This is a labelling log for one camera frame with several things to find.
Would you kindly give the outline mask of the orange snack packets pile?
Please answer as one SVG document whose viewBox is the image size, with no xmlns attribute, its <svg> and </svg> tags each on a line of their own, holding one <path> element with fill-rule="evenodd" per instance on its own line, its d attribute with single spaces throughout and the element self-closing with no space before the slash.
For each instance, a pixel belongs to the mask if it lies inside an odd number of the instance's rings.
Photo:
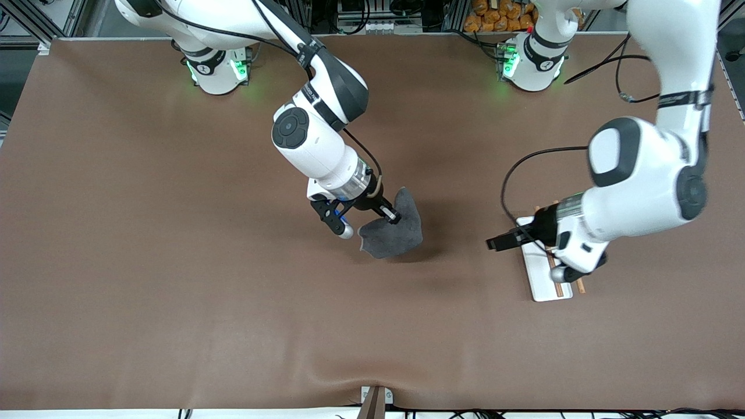
<svg viewBox="0 0 745 419">
<path fill-rule="evenodd" d="M 470 0 L 462 24 L 466 33 L 527 31 L 538 20 L 532 0 Z"/>
</svg>

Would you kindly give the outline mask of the brown table mat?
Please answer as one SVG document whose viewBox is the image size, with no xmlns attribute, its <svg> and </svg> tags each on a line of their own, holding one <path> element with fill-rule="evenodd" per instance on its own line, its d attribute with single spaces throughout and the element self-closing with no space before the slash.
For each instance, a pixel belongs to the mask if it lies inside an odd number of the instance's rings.
<svg viewBox="0 0 745 419">
<path fill-rule="evenodd" d="M 0 409 L 298 408 L 362 386 L 408 409 L 745 409 L 745 125 L 716 70 L 708 206 L 613 242 L 586 293 L 532 301 L 503 176 L 585 145 L 613 68 L 525 93 L 455 35 L 327 37 L 370 88 L 349 130 L 407 187 L 424 241 L 331 233 L 277 152 L 306 75 L 264 47 L 203 93 L 168 41 L 56 41 L 0 148 Z"/>
</svg>

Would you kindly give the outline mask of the grey towel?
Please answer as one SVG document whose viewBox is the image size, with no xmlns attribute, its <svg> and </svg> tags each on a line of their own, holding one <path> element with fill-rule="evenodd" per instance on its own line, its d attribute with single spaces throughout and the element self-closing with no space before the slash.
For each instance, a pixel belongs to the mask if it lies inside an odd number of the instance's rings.
<svg viewBox="0 0 745 419">
<path fill-rule="evenodd" d="M 398 257 L 423 243 L 420 212 L 408 188 L 399 189 L 393 207 L 400 215 L 398 223 L 378 218 L 357 230 L 361 250 L 375 259 Z"/>
</svg>

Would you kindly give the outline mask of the white terminal block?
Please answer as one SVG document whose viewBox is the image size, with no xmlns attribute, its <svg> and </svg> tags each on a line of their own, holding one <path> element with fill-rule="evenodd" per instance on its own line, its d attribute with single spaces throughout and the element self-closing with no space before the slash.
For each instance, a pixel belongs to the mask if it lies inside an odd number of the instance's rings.
<svg viewBox="0 0 745 419">
<path fill-rule="evenodd" d="M 412 30 L 412 27 L 406 24 L 399 24 L 394 21 L 370 21 L 365 24 L 362 29 L 362 33 L 366 35 L 393 35 L 393 34 L 406 34 Z"/>
</svg>

